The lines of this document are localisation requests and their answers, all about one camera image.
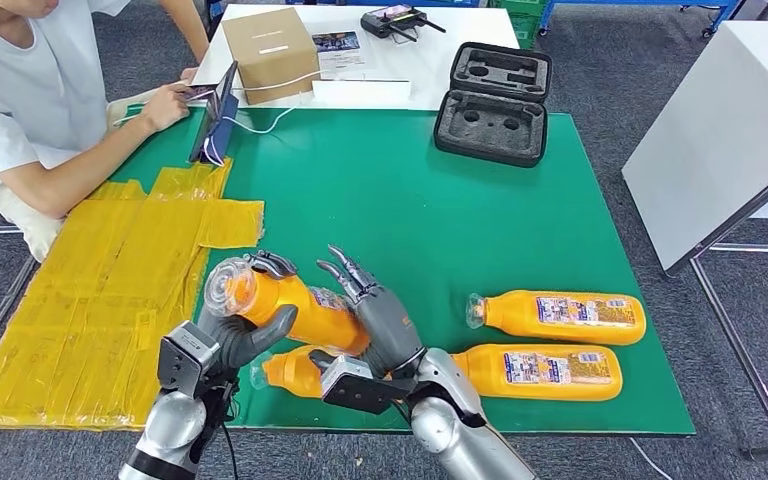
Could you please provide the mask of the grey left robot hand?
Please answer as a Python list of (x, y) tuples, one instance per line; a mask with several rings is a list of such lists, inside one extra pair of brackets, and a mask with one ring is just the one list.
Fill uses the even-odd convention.
[(197, 325), (219, 344), (221, 369), (243, 367), (290, 333), (298, 307), (279, 302), (278, 282), (296, 273), (291, 261), (265, 250), (213, 268)]

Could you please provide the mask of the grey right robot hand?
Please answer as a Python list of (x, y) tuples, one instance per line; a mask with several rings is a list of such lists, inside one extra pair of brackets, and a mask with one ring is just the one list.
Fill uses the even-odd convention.
[(378, 379), (414, 377), (426, 348), (398, 296), (339, 247), (328, 250), (339, 263), (319, 260), (317, 265), (343, 288), (351, 313), (369, 338), (359, 359)]

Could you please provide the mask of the person's right hand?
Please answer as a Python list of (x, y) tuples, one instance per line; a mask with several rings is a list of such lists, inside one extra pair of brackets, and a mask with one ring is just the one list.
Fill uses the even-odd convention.
[(189, 115), (188, 95), (192, 89), (182, 83), (161, 86), (139, 114), (151, 134), (165, 130)]

